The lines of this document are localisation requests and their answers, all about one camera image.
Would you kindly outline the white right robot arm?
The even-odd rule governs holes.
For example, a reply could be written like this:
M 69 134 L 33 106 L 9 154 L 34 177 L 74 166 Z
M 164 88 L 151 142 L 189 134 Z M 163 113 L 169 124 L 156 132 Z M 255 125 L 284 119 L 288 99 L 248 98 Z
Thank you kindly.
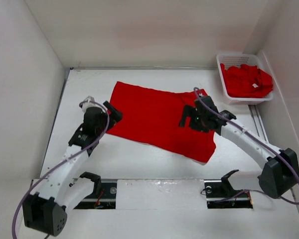
M 180 127 L 190 119 L 189 127 L 195 131 L 213 131 L 231 141 L 248 154 L 262 169 L 258 176 L 261 190 L 273 199 L 299 184 L 299 164 L 297 154 L 290 148 L 282 150 L 253 134 L 242 125 L 236 116 L 227 111 L 218 111 L 210 96 L 194 100 L 194 105 L 185 105 Z

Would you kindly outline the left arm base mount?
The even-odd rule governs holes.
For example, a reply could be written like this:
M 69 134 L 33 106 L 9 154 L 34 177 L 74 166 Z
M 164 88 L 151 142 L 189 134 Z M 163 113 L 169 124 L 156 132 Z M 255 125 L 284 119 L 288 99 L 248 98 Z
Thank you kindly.
M 74 209 L 109 210 L 116 208 L 117 180 L 102 179 L 101 176 L 90 172 L 84 172 L 80 175 L 80 178 L 86 178 L 92 181 L 94 183 L 94 189 L 92 193 L 86 196 Z

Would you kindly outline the red t-shirt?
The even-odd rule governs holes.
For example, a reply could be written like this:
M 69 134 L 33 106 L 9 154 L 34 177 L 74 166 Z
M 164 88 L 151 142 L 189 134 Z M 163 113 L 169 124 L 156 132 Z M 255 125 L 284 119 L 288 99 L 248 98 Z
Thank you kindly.
M 214 133 L 179 126 L 184 106 L 194 106 L 195 99 L 194 92 L 173 93 L 116 82 L 110 104 L 123 118 L 108 134 L 207 163 L 216 149 Z

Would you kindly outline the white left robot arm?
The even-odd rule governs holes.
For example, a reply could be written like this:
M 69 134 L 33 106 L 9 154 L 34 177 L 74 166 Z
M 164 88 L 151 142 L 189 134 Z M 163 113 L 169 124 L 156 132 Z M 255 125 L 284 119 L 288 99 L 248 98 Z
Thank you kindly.
M 22 202 L 25 226 L 53 237 L 62 232 L 68 213 L 85 197 L 101 193 L 100 176 L 80 174 L 79 169 L 104 134 L 123 118 L 108 101 L 99 104 L 93 97 L 87 97 L 79 107 L 83 122 L 70 138 L 63 158 L 33 185 Z

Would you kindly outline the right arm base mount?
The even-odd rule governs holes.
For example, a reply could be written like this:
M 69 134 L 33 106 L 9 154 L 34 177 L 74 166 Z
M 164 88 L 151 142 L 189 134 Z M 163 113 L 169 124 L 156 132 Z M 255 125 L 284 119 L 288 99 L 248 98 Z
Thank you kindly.
M 204 180 L 201 195 L 206 197 L 207 209 L 253 209 L 250 193 L 244 189 L 234 189 L 229 178 L 239 172 L 232 170 L 220 179 Z

